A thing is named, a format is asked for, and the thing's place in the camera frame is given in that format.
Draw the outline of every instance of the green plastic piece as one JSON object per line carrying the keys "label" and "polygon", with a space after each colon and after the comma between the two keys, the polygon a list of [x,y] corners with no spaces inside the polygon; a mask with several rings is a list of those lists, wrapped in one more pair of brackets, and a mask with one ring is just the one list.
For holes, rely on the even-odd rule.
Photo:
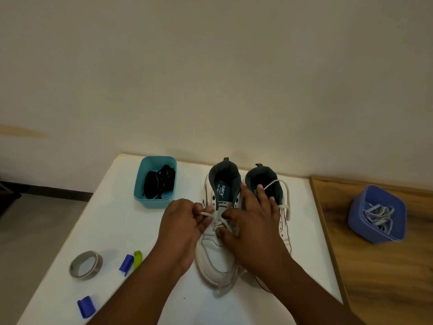
{"label": "green plastic piece", "polygon": [[141,251],[135,251],[134,252],[134,270],[138,268],[140,263],[143,261],[143,255],[141,254]]}

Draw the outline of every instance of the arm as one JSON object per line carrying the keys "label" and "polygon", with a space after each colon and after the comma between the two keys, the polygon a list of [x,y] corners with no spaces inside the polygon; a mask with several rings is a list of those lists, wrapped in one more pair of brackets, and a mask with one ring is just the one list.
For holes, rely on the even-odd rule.
{"label": "arm", "polygon": [[241,185],[246,211],[223,216],[239,226],[239,237],[219,228],[218,235],[249,272],[258,276],[301,324],[363,324],[348,308],[314,281],[290,256],[279,236],[280,210],[259,185],[256,196]]}
{"label": "arm", "polygon": [[[157,324],[172,289],[194,260],[198,239],[212,220],[197,215],[202,211],[200,203],[171,202],[152,251],[88,324]],[[204,211],[212,212],[212,207]]]}

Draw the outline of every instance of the white sneaker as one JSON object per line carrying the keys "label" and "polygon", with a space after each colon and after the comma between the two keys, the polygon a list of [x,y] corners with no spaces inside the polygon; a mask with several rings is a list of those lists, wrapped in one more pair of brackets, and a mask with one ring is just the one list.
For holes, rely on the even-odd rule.
{"label": "white sneaker", "polygon": [[203,207],[214,207],[211,214],[214,219],[198,240],[195,257],[204,280],[220,289],[234,284],[239,266],[222,240],[216,236],[215,230],[225,226],[231,232],[234,231],[221,214],[231,207],[240,207],[241,183],[236,164],[226,157],[209,171],[203,189]]}
{"label": "white sneaker", "polygon": [[[269,167],[263,166],[262,164],[256,164],[257,168],[250,170],[245,176],[245,183],[247,187],[257,196],[257,185],[262,185],[265,189],[266,196],[275,198],[280,209],[280,224],[279,233],[281,239],[287,247],[289,253],[292,252],[290,245],[289,231],[287,222],[290,220],[290,199],[289,199],[289,187],[283,180],[279,180],[277,174]],[[281,187],[282,182],[286,188],[284,191]],[[257,282],[260,286],[270,292],[268,287],[256,276]]]}

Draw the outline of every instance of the floor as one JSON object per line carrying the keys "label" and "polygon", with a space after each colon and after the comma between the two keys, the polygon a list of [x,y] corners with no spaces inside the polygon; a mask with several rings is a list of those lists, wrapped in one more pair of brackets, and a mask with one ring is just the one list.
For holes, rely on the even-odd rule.
{"label": "floor", "polygon": [[0,315],[15,325],[87,202],[25,195],[0,217]]}

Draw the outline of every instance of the person's right hand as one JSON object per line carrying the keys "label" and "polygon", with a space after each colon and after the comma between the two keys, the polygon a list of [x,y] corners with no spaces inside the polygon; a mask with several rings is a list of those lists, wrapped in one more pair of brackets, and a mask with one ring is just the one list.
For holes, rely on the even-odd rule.
{"label": "person's right hand", "polygon": [[241,266],[265,281],[292,260],[279,235],[280,210],[273,197],[268,199],[262,185],[257,186],[258,200],[245,183],[241,192],[246,211],[232,208],[223,213],[223,218],[235,220],[239,236],[223,227],[217,229],[217,235]]}

